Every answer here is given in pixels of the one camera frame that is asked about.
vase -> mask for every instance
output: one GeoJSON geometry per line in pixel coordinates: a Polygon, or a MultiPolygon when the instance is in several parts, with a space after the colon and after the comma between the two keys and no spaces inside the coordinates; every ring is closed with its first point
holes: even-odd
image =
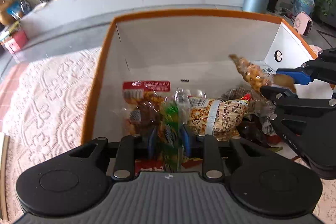
{"type": "Polygon", "coordinates": [[[278,0],[269,0],[268,5],[267,5],[267,10],[275,13],[275,6],[278,3],[278,0]]]}
{"type": "Polygon", "coordinates": [[[20,5],[21,5],[21,10],[23,11],[25,15],[28,14],[32,10],[32,7],[30,6],[30,4],[25,0],[22,0],[20,2],[20,5]]]}

wooden edge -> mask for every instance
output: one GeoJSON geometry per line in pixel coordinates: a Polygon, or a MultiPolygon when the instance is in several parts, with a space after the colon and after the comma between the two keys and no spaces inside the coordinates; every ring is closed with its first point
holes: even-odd
{"type": "Polygon", "coordinates": [[[9,143],[9,136],[5,134],[2,146],[2,156],[0,166],[0,206],[1,206],[2,220],[8,220],[7,204],[6,204],[6,181],[5,181],[8,143],[9,143]]]}
{"type": "Polygon", "coordinates": [[[91,86],[88,103],[85,110],[84,122],[82,128],[81,144],[92,139],[93,127],[95,123],[96,109],[98,105],[100,88],[103,81],[104,70],[111,40],[115,34],[117,22],[155,18],[155,17],[174,17],[174,16],[216,16],[216,17],[233,17],[246,18],[259,21],[267,21],[271,23],[281,24],[282,18],[272,15],[248,13],[234,10],[216,10],[216,9],[173,9],[173,10],[155,10],[147,12],[130,13],[117,16],[111,22],[109,30],[103,42],[100,52],[97,69],[91,86]]]}
{"type": "Polygon", "coordinates": [[[111,40],[116,31],[116,28],[116,22],[115,20],[113,20],[110,24],[109,30],[103,42],[103,46],[98,59],[97,69],[95,71],[95,76],[93,78],[90,94],[88,97],[88,103],[85,110],[82,128],[81,144],[84,144],[92,139],[96,110],[103,81],[106,60],[111,46],[111,40]]]}
{"type": "Polygon", "coordinates": [[[314,53],[314,51],[311,49],[311,47],[309,47],[309,45],[307,44],[307,42],[302,38],[302,36],[297,32],[297,30],[295,30],[286,20],[282,20],[282,23],[286,25],[286,27],[288,29],[290,29],[290,31],[301,41],[302,45],[306,48],[306,50],[308,51],[308,53],[310,54],[310,56],[313,59],[317,58],[316,53],[314,53]]]}

gray ribbed surface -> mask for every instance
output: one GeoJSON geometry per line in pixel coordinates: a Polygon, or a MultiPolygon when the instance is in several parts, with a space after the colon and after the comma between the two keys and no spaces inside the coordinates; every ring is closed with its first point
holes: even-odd
{"type": "Polygon", "coordinates": [[[197,173],[142,172],[131,182],[117,183],[97,207],[80,215],[47,219],[26,214],[17,224],[262,224],[321,223],[313,215],[273,220],[249,213],[234,203],[225,187],[207,183],[197,173]]]}

red package label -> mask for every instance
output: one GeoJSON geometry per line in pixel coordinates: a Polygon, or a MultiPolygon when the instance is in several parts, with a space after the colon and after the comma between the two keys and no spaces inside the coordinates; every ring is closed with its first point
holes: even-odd
{"type": "Polygon", "coordinates": [[[169,81],[136,81],[136,82],[124,82],[123,90],[142,89],[144,91],[170,91],[169,81]]]}

silver screw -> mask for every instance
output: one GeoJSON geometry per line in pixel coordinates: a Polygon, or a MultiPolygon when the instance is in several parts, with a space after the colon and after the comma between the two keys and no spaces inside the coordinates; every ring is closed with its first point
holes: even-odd
{"type": "Polygon", "coordinates": [[[330,99],[330,100],[329,100],[329,105],[330,105],[330,106],[336,106],[336,99],[335,99],[335,98],[330,99]]]}
{"type": "Polygon", "coordinates": [[[223,174],[218,170],[210,170],[205,175],[210,179],[219,179],[223,174]]]}
{"type": "Polygon", "coordinates": [[[125,179],[128,178],[131,175],[131,173],[127,170],[117,170],[116,172],[113,173],[113,175],[118,179],[125,179]]]}
{"type": "Polygon", "coordinates": [[[269,119],[270,119],[271,121],[274,121],[276,118],[277,118],[277,115],[276,115],[275,113],[272,114],[272,115],[269,117],[269,119]]]}

